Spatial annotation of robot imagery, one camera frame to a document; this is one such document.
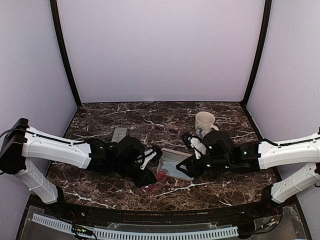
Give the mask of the pink glasses case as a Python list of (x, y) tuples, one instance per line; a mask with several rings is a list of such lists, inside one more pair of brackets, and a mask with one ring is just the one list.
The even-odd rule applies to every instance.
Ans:
[(156, 169), (157, 172), (165, 171), (168, 177), (178, 180), (190, 182), (194, 180), (193, 177), (187, 176), (185, 173), (177, 170), (176, 168), (176, 165), (189, 158), (191, 154), (168, 148), (162, 148), (161, 151), (162, 156)]

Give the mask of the grey glasses case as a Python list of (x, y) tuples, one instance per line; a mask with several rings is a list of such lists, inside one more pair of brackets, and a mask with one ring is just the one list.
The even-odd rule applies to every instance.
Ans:
[(114, 129), (111, 142), (118, 143), (127, 135), (128, 135), (128, 129), (126, 127), (116, 127)]

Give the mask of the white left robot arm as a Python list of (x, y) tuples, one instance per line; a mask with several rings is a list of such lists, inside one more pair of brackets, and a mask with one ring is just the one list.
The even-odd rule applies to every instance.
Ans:
[(60, 218), (67, 218), (70, 206), (63, 191), (51, 183), (32, 162), (34, 158), (75, 166), (86, 171), (109, 174), (116, 172), (129, 178), (136, 187), (155, 184), (157, 178), (147, 164), (159, 160), (163, 152), (157, 146), (145, 149), (135, 137), (106, 143), (96, 138), (71, 140), (44, 133), (20, 118), (1, 133), (0, 171), (14, 175), (34, 192)]

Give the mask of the light blue cleaning cloth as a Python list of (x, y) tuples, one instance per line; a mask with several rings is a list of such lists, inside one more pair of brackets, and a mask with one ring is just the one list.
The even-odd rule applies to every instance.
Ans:
[(166, 170), (168, 175), (173, 177), (173, 178), (184, 178), (186, 175), (177, 170), (176, 168), (177, 163), (171, 162), (171, 161), (162, 161), (162, 169)]

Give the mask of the pink frame sunglasses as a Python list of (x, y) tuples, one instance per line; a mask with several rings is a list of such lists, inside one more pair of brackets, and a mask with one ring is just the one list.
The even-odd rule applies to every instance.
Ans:
[(168, 172), (165, 169), (160, 170), (159, 172), (156, 173), (155, 175), (157, 182), (153, 184), (149, 184), (147, 186), (144, 186), (142, 189), (144, 192), (151, 194), (154, 192), (160, 183), (165, 181), (168, 177)]

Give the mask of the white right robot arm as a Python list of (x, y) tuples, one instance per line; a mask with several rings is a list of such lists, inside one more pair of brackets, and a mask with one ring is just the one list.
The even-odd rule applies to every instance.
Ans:
[(185, 133), (181, 137), (194, 154), (176, 165), (176, 169), (191, 178), (206, 172), (251, 173), (273, 167), (305, 163), (286, 179), (268, 185), (262, 191), (255, 213), (266, 217), (275, 208), (299, 192), (320, 181), (320, 134), (273, 142), (245, 142), (236, 146), (226, 131), (211, 131), (203, 138)]

